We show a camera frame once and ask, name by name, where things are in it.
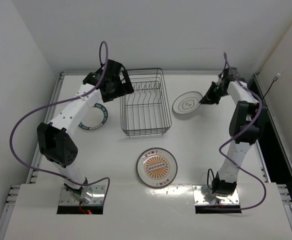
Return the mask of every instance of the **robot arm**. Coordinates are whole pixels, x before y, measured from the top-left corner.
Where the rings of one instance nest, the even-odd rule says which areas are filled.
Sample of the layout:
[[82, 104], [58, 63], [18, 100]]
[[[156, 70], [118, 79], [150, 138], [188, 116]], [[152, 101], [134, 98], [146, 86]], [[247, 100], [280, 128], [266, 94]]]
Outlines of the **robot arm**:
[[[102, 67], [96, 72], [89, 73], [77, 91], [76, 97], [92, 90], [99, 81], [101, 73]], [[121, 80], [120, 73], [122, 73], [124, 81]], [[104, 78], [98, 89], [69, 102], [48, 124], [43, 122], [39, 124], [37, 136], [40, 153], [52, 162], [62, 175], [76, 183], [87, 184], [87, 179], [75, 161], [78, 148], [73, 142], [72, 136], [87, 112], [100, 99], [105, 103], [133, 92], [134, 89], [124, 66], [119, 62], [108, 60]], [[76, 185], [67, 179], [65, 179], [64, 185], [77, 200], [89, 202], [86, 193], [92, 193], [90, 186]]]
[[[245, 80], [240, 79], [241, 85], [235, 81], [235, 77], [226, 68], [219, 80], [212, 82], [206, 95], [200, 100], [201, 104], [218, 104], [221, 97], [230, 95], [236, 104], [235, 112], [229, 125], [229, 135], [234, 137], [238, 134], [255, 116], [258, 109], [258, 101], [247, 92]], [[227, 158], [212, 181], [212, 193], [220, 196], [230, 196], [234, 193], [237, 186], [239, 168], [242, 166], [245, 155], [251, 146], [260, 139], [264, 131], [264, 125], [267, 115], [267, 106], [262, 106], [262, 111], [257, 121], [241, 136], [230, 143], [227, 156], [231, 158], [236, 165]]]

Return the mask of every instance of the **white plate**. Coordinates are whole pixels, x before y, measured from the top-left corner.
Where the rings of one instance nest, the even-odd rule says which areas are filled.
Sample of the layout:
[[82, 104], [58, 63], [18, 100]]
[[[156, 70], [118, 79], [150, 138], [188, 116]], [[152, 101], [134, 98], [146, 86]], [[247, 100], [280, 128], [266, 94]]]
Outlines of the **white plate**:
[[177, 175], [177, 162], [167, 150], [159, 147], [144, 151], [138, 158], [136, 171], [148, 187], [161, 189], [173, 182]]
[[189, 91], [180, 95], [172, 104], [172, 110], [177, 114], [189, 114], [201, 104], [203, 95], [198, 91]]

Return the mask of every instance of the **white table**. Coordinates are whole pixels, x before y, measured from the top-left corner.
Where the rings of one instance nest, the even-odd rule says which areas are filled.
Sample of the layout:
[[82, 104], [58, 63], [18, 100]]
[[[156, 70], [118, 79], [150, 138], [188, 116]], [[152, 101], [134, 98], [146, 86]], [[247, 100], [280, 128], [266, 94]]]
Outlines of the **white table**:
[[[58, 99], [72, 97], [84, 77], [66, 75]], [[217, 80], [215, 75], [164, 77], [170, 106], [188, 91], [204, 95], [211, 81]], [[119, 99], [104, 105], [109, 114], [106, 124], [94, 131], [78, 128], [73, 137], [78, 147], [76, 161], [88, 181], [111, 179], [103, 215], [56, 214], [63, 180], [40, 172], [36, 184], [21, 186], [6, 240], [292, 240], [275, 183], [266, 183], [267, 198], [257, 208], [241, 214], [195, 214], [192, 185], [206, 184], [208, 168], [216, 173], [224, 162], [218, 148], [229, 138], [235, 109], [230, 96], [219, 105], [200, 106], [191, 116], [177, 117], [171, 111], [172, 127], [156, 138], [129, 139], [121, 130]], [[55, 113], [64, 106], [57, 106]], [[152, 147], [167, 149], [175, 156], [178, 173], [173, 184], [180, 184], [178, 190], [167, 194], [138, 180], [137, 158]], [[40, 166], [56, 171], [44, 157]], [[248, 151], [242, 167], [263, 177], [255, 147]], [[238, 175], [237, 189], [242, 207], [256, 204], [263, 195], [260, 183], [243, 172]]]

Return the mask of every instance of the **metal dish rack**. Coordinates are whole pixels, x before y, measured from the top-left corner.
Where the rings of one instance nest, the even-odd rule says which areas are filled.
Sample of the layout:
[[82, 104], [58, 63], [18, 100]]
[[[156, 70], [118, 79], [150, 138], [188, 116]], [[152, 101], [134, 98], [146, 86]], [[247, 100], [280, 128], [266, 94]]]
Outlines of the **metal dish rack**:
[[127, 70], [134, 93], [120, 98], [120, 124], [129, 137], [157, 136], [172, 126], [163, 70]]

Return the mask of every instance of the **purple cable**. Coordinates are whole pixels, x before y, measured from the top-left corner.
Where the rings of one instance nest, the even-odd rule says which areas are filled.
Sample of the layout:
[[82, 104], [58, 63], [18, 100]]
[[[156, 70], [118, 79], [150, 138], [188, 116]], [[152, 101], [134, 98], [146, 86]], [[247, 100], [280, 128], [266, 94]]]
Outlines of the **purple cable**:
[[228, 66], [231, 74], [235, 77], [235, 80], [236, 82], [244, 89], [246, 90], [248, 93], [250, 93], [251, 95], [253, 95], [257, 100], [258, 100], [258, 110], [257, 110], [257, 113], [256, 115], [254, 116], [254, 118], [250, 121], [249, 124], [247, 124], [246, 127], [244, 127], [243, 130], [241, 130], [239, 133], [237, 133], [235, 136], [233, 136], [231, 139], [229, 139], [227, 142], [225, 142], [223, 145], [220, 146], [219, 148], [219, 153], [221, 155], [223, 155], [225, 158], [227, 158], [231, 163], [233, 163], [237, 168], [239, 168], [240, 170], [242, 170], [244, 173], [246, 173], [247, 175], [253, 177], [254, 179], [258, 180], [261, 185], [262, 185], [262, 188], [263, 188], [263, 191], [264, 191], [264, 194], [262, 196], [262, 199], [255, 205], [252, 205], [252, 206], [247, 206], [247, 207], [241, 207], [241, 208], [209, 208], [211, 210], [220, 210], [220, 211], [241, 211], [241, 210], [248, 210], [248, 209], [253, 209], [253, 208], [256, 208], [258, 207], [259, 205], [261, 205], [265, 199], [266, 199], [266, 195], [267, 195], [267, 190], [266, 190], [266, 186], [265, 184], [263, 183], [262, 180], [260, 180], [257, 176], [255, 176], [254, 174], [250, 173], [249, 171], [246, 171], [245, 169], [241, 168], [240, 166], [238, 166], [236, 164], [236, 162], [234, 162], [229, 156], [227, 156], [225, 153], [222, 152], [222, 149], [227, 145], [229, 144], [231, 141], [235, 140], [236, 138], [238, 138], [239, 136], [241, 136], [244, 132], [246, 132], [257, 120], [257, 118], [260, 116], [261, 114], [261, 111], [262, 111], [262, 106], [263, 106], [263, 102], [261, 100], [261, 98], [255, 94], [254, 92], [250, 91], [247, 87], [244, 87], [242, 85], [242, 83], [240, 82], [240, 80], [237, 78], [237, 76], [234, 74], [228, 60], [227, 60], [227, 54], [226, 52], [224, 52], [224, 58], [225, 58], [225, 64]]
[[27, 113], [25, 116], [23, 116], [20, 120], [18, 120], [18, 122], [16, 123], [16, 125], [13, 127], [11, 133], [10, 133], [10, 137], [9, 137], [9, 147], [10, 147], [10, 151], [11, 153], [13, 154], [13, 156], [18, 160], [18, 162], [20, 162], [21, 164], [23, 164], [24, 166], [30, 168], [30, 169], [33, 169], [35, 171], [39, 171], [39, 172], [44, 172], [44, 173], [48, 173], [48, 174], [53, 174], [53, 175], [56, 175], [56, 176], [59, 176], [63, 179], [66, 179], [68, 180], [69, 182], [71, 182], [72, 184], [76, 184], [76, 185], [79, 185], [79, 186], [82, 186], [82, 187], [86, 187], [86, 186], [90, 186], [90, 185], [94, 185], [94, 184], [97, 184], [103, 180], [108, 180], [108, 184], [107, 184], [107, 189], [106, 189], [106, 192], [105, 192], [105, 196], [104, 196], [104, 201], [102, 203], [102, 206], [104, 207], [104, 203], [105, 203], [105, 200], [106, 200], [106, 196], [107, 196], [107, 193], [108, 193], [108, 190], [109, 190], [109, 187], [110, 187], [110, 178], [109, 177], [104, 177], [102, 179], [99, 179], [97, 181], [94, 181], [94, 182], [91, 182], [91, 183], [78, 183], [78, 182], [75, 182], [73, 180], [71, 180], [70, 178], [60, 174], [60, 173], [57, 173], [57, 172], [54, 172], [54, 171], [49, 171], [49, 170], [45, 170], [45, 169], [41, 169], [41, 168], [38, 168], [38, 167], [34, 167], [34, 166], [31, 166], [30, 164], [24, 162], [23, 160], [21, 160], [15, 150], [14, 150], [14, 147], [13, 147], [13, 137], [14, 137], [14, 133], [17, 129], [17, 127], [21, 124], [21, 122], [27, 118], [28, 116], [32, 115], [33, 113], [36, 113], [42, 109], [46, 109], [46, 108], [49, 108], [49, 107], [52, 107], [52, 106], [56, 106], [56, 105], [59, 105], [59, 104], [63, 104], [63, 103], [67, 103], [67, 102], [71, 102], [71, 101], [74, 101], [74, 100], [77, 100], [77, 99], [80, 99], [80, 98], [83, 98], [85, 96], [87, 96], [88, 94], [91, 94], [96, 88], [99, 87], [99, 85], [101, 84], [104, 76], [105, 76], [105, 72], [106, 72], [106, 68], [107, 68], [107, 63], [108, 63], [108, 45], [105, 41], [102, 41], [100, 43], [100, 46], [99, 46], [99, 60], [100, 60], [100, 64], [102, 64], [102, 61], [101, 61], [101, 52], [102, 52], [102, 47], [103, 45], [105, 45], [105, 64], [104, 64], [104, 68], [102, 70], [102, 73], [101, 73], [101, 76], [97, 82], [97, 84], [91, 89], [89, 90], [88, 92], [86, 92], [85, 94], [81, 95], [81, 96], [75, 96], [75, 97], [72, 97], [72, 98], [69, 98], [69, 99], [65, 99], [65, 100], [62, 100], [62, 101], [57, 101], [57, 102], [53, 102], [53, 103], [50, 103], [50, 104], [47, 104], [47, 105], [44, 105], [44, 106], [41, 106], [39, 108], [36, 108], [32, 111], [30, 111], [29, 113]]

